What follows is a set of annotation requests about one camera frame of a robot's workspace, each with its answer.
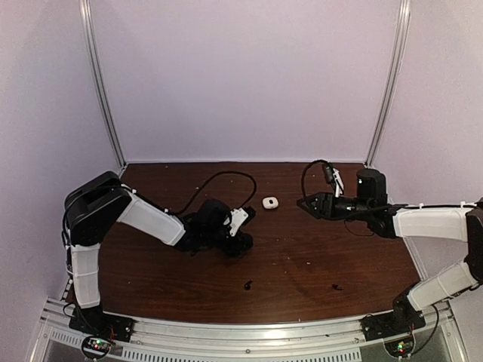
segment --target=white backdrop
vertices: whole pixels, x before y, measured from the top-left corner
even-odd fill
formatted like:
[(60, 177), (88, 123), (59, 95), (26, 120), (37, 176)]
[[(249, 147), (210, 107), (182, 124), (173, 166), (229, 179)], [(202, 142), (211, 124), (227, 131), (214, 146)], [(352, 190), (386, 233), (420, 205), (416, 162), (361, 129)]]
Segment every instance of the white backdrop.
[(398, 0), (92, 1), (128, 161), (365, 159)]
[(0, 360), (25, 360), (47, 296), (66, 283), (63, 200), (114, 153), (77, 2), (7, 0), (0, 11)]
[[(413, 2), (392, 110), (374, 166), (395, 202), (451, 203), (483, 196), (483, 3)], [(466, 244), (417, 239), (429, 275)], [(481, 360), (483, 290), (451, 302), (472, 362)]]

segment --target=wooden surface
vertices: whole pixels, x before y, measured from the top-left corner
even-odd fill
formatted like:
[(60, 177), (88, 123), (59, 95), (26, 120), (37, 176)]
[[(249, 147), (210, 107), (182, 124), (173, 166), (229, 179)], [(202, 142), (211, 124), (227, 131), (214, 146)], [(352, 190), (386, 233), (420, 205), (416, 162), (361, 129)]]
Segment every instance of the wooden surface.
[[(242, 231), (254, 247), (239, 259), (219, 250), (180, 253), (127, 225), (111, 229), (100, 251), (100, 290), (107, 311), (173, 321), (272, 323), (312, 321), (391, 308), (392, 299), (418, 281), (402, 240), (351, 235), (342, 222), (313, 219), (299, 209), (304, 164), (133, 164), (122, 179), (155, 203), (180, 209), (205, 179), (242, 170), (258, 181), (250, 203), (257, 216)], [(355, 194), (360, 164), (339, 165), (346, 194)], [(320, 167), (309, 173), (308, 192), (329, 191)], [(251, 191), (240, 176), (214, 180), (204, 198), (236, 207)], [(262, 198), (276, 196), (277, 210)], [(358, 233), (364, 224), (350, 223)], [(252, 280), (250, 290), (244, 285)], [(342, 291), (335, 290), (337, 284)]]

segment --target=silver bar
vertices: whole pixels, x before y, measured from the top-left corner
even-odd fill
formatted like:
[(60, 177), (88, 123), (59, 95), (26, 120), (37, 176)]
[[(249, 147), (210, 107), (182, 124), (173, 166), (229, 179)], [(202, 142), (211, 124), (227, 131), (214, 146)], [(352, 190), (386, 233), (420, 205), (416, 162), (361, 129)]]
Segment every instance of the silver bar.
[(376, 129), (372, 137), (371, 147), (365, 160), (366, 166), (372, 166), (377, 149), (383, 135), (384, 126), (391, 109), (392, 98), (395, 93), (395, 84), (401, 68), (402, 57), (405, 52), (406, 40), (408, 38), (409, 20), (411, 18), (411, 0), (401, 0), (399, 7), (398, 24), (396, 26), (394, 48), (392, 49), (391, 66), (384, 91), (383, 102), (380, 107)]
[(91, 3), (89, 0), (79, 0), (81, 8), (81, 19), (84, 27), (85, 41), (87, 44), (88, 55), (91, 61), (92, 74), (94, 77), (94, 85), (96, 88), (97, 98), (99, 99), (100, 110), (102, 112), (104, 123), (106, 124), (107, 134), (114, 150), (117, 164), (120, 168), (126, 165), (125, 158), (122, 154), (121, 144), (118, 134), (115, 131), (112, 113), (107, 99), (106, 88), (102, 72), (100, 71), (99, 54), (97, 53), (96, 38), (94, 34), (94, 24), (91, 15)]

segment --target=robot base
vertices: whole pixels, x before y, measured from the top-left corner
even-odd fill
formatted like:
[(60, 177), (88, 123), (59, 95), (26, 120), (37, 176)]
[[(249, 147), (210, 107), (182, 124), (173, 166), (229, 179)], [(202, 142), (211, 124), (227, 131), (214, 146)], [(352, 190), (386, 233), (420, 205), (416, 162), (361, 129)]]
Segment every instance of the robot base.
[[(422, 316), (412, 318), (411, 324), (414, 325), (413, 330), (426, 326)], [(397, 324), (393, 311), (378, 315), (370, 314), (361, 319), (361, 326), (366, 341), (384, 339), (411, 331), (409, 325), (402, 327), (401, 324)]]
[(127, 317), (119, 317), (118, 315), (102, 314), (103, 323), (106, 328), (102, 332), (98, 333), (96, 330), (90, 328), (84, 318), (78, 315), (77, 310), (74, 309), (72, 317), (70, 318), (69, 328), (78, 330), (83, 333), (91, 334), (93, 336), (99, 336), (103, 339), (111, 339), (111, 326), (114, 331), (114, 339), (120, 342), (130, 342), (131, 334), (133, 331), (134, 321)]

